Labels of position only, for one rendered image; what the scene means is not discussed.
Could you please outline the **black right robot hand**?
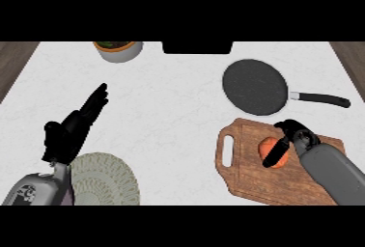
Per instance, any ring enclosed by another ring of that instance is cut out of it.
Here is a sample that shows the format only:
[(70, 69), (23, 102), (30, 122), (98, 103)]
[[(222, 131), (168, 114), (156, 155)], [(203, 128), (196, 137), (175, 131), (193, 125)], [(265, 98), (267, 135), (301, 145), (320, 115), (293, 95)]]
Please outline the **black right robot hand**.
[(305, 150), (308, 151), (314, 145), (321, 143), (314, 132), (296, 120), (289, 119), (284, 122), (279, 122), (274, 126), (283, 130), (284, 137), (279, 140), (267, 158), (264, 159), (264, 166), (267, 168), (273, 167), (279, 163), (287, 150), (290, 149), (290, 144), (301, 142)]

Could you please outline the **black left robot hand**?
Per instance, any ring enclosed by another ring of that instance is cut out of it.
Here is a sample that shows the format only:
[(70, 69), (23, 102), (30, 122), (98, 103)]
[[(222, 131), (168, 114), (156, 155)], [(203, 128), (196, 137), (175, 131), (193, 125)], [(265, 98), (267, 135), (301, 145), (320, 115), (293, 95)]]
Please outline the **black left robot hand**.
[(91, 127), (109, 104), (107, 96), (107, 84), (103, 83), (89, 96), (83, 107), (70, 113), (63, 123), (47, 123), (47, 151), (42, 157), (44, 161), (70, 164), (78, 157)]

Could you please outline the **orange squash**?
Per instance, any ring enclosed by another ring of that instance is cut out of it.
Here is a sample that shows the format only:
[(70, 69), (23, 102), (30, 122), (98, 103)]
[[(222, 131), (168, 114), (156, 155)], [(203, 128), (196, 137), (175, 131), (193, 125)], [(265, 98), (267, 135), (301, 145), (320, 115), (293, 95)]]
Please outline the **orange squash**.
[(259, 144), (259, 155), (267, 168), (280, 169), (289, 162), (290, 141), (286, 137), (267, 137)]

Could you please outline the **brown wooden cutting board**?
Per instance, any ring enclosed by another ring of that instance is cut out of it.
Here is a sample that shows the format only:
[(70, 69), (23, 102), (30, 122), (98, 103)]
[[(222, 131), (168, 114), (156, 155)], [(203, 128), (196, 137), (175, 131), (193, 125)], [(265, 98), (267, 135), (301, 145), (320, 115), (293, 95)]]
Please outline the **brown wooden cutting board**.
[(310, 176), (290, 147), (289, 162), (267, 168), (259, 153), (267, 137), (284, 137), (268, 123), (237, 119), (219, 135), (216, 168), (233, 195), (270, 205), (335, 206), (338, 203)]

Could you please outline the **black frying pan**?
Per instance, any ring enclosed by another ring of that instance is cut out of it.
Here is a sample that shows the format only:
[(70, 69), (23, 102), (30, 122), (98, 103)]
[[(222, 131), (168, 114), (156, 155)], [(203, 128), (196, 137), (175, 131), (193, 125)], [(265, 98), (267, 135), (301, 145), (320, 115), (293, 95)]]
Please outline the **black frying pan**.
[(324, 94), (292, 92), (277, 68), (255, 59), (236, 61), (224, 72), (224, 92), (234, 106), (256, 116), (270, 116), (281, 111), (290, 99), (327, 103), (344, 108), (348, 98)]

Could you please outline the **pale green patterned plate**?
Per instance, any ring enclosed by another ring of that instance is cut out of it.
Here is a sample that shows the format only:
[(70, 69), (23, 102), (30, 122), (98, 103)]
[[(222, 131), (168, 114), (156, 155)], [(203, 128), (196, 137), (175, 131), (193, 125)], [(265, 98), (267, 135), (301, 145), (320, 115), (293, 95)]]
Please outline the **pale green patterned plate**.
[(72, 162), (72, 185), (78, 206), (138, 206), (140, 183), (132, 168), (110, 153), (81, 155)]

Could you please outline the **potted plant in white pot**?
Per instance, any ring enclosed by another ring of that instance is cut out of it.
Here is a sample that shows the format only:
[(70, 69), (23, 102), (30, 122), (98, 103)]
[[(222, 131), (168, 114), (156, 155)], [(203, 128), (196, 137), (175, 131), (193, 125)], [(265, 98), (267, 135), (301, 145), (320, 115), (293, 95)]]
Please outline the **potted plant in white pot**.
[(132, 41), (129, 44), (117, 48), (104, 48), (97, 42), (94, 42), (94, 45), (103, 55), (103, 58), (110, 63), (126, 63), (132, 61), (143, 52), (141, 41)]

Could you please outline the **black appliance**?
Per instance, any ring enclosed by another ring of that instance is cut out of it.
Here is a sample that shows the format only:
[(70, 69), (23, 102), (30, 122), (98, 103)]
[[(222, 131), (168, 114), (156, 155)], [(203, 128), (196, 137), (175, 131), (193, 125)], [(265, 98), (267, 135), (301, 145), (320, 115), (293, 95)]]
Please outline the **black appliance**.
[(228, 54), (231, 41), (165, 41), (166, 54)]

